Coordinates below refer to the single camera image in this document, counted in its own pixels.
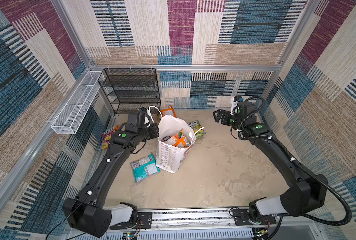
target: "wire basket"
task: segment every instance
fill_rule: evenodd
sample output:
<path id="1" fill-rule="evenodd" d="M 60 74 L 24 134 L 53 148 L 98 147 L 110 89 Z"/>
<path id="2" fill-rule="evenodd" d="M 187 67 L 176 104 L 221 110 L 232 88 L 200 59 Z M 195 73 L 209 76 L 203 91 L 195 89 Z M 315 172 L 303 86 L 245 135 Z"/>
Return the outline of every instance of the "wire basket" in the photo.
<path id="1" fill-rule="evenodd" d="M 161 107 L 154 68 L 107 68 L 102 71 L 98 83 L 117 113 L 129 113 L 150 105 Z"/>
<path id="2" fill-rule="evenodd" d="M 66 105 L 62 108 L 51 128 L 57 134 L 75 134 L 99 90 L 99 71 L 86 73 Z"/>

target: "white mesh basket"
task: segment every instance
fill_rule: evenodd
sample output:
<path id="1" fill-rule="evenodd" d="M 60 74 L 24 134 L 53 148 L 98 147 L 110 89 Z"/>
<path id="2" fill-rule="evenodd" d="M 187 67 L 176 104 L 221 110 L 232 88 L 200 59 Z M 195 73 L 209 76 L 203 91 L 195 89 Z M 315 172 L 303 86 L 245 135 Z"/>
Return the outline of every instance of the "white mesh basket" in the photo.
<path id="1" fill-rule="evenodd" d="M 51 128 L 57 134 L 75 134 L 99 90 L 99 71 L 89 71 L 58 114 Z"/>

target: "white paper bag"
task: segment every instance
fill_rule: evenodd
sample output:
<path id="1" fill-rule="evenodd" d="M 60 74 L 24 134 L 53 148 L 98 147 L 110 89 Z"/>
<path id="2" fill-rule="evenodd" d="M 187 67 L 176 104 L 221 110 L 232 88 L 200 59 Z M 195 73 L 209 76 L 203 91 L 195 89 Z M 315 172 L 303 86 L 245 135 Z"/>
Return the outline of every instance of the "white paper bag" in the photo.
<path id="1" fill-rule="evenodd" d="M 193 146 L 196 139 L 195 133 L 185 121 L 170 115 L 165 115 L 161 118 L 158 128 L 159 138 L 156 151 L 156 165 L 163 170 L 175 173 Z M 190 147 L 174 147 L 161 141 L 166 136 L 174 136 L 182 128 L 183 135 L 190 142 Z"/>

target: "black wire rack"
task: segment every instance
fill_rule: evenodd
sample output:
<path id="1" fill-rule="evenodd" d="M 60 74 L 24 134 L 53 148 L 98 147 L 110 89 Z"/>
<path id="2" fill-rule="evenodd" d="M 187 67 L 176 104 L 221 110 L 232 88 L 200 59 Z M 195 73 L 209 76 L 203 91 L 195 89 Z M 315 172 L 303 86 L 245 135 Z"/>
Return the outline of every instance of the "black wire rack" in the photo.
<path id="1" fill-rule="evenodd" d="M 106 68 L 98 83 L 116 113 L 129 113 L 142 107 L 161 107 L 154 68 Z"/>

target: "table surface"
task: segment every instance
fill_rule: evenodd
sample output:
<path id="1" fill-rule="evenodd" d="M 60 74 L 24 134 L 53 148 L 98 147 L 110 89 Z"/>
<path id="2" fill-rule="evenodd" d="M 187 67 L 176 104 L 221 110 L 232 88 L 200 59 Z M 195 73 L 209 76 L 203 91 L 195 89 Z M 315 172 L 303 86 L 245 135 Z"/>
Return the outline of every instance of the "table surface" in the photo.
<path id="1" fill-rule="evenodd" d="M 155 156 L 158 140 L 149 140 L 138 154 L 125 161 L 105 206 L 120 202 L 147 209 L 247 206 L 252 200 L 273 197 L 288 189 L 269 159 L 249 141 L 230 136 L 230 127 L 215 122 L 212 110 L 176 110 L 176 115 L 186 122 L 199 120 L 207 132 L 196 140 L 178 171 L 172 174 L 161 169 L 135 183 L 130 162 L 151 152 Z M 126 120 L 127 114 L 120 114 L 115 124 Z"/>

